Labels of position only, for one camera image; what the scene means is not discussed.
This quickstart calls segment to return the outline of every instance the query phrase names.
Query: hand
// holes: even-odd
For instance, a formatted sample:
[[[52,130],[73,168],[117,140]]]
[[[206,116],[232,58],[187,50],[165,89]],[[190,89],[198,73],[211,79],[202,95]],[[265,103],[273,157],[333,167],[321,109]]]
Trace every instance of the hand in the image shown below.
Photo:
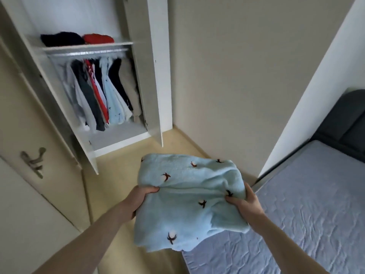
[[[158,191],[159,187],[154,187],[154,186],[148,186],[148,187],[135,186],[132,189],[132,191],[128,194],[128,196],[122,201],[122,203],[131,212],[131,219],[135,217],[136,215],[135,211],[139,208],[140,205],[142,205],[145,195]]]
[[[245,182],[244,187],[246,189],[246,200],[226,196],[226,201],[235,205],[241,216],[249,223],[252,229],[261,235],[265,221],[268,218],[261,207],[258,197],[254,194],[249,184]]]

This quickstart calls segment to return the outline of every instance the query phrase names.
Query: person's right arm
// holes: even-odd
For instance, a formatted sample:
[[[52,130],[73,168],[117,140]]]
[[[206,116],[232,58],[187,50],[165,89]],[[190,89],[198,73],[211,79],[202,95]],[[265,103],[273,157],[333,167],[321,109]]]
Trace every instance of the person's right arm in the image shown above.
[[[246,200],[226,196],[226,201],[235,205],[252,229],[262,236],[281,272],[329,274],[265,215],[258,197],[249,184],[244,183],[244,186]]]

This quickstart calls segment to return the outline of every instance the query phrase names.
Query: folded blanket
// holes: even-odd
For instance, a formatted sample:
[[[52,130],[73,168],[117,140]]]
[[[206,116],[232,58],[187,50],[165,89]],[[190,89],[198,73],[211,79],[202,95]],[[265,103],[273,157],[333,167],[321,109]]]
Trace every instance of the folded blanket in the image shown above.
[[[136,212],[134,243],[147,251],[190,251],[224,230],[247,232],[249,226],[225,195],[245,198],[244,183],[229,160],[186,155],[149,154],[142,158],[140,186],[159,186]]]

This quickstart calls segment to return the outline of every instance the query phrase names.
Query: red garment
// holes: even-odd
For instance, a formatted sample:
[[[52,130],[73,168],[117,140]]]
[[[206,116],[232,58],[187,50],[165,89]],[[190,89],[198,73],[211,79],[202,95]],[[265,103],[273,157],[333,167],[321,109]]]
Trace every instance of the red garment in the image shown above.
[[[107,124],[109,124],[109,113],[108,113],[108,108],[104,105],[102,98],[100,97],[98,88],[96,87],[95,81],[93,79],[93,68],[92,68],[92,64],[89,62],[89,60],[85,59],[84,60],[85,64],[86,64],[86,68],[90,77],[90,82],[92,85],[92,89],[94,91],[96,100],[98,101],[99,107],[102,110],[102,113],[104,115],[105,121],[107,122]]]
[[[114,43],[114,39],[108,35],[99,35],[98,33],[89,33],[83,36],[86,44],[103,44]]]

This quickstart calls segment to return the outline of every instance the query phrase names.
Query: person's left arm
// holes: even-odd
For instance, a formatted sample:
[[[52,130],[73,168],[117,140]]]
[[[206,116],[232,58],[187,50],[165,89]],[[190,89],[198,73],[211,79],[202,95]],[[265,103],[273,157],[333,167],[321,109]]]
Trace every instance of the person's left arm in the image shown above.
[[[146,194],[158,190],[158,187],[134,187],[126,199],[104,213],[33,274],[92,274],[121,225],[135,216]]]

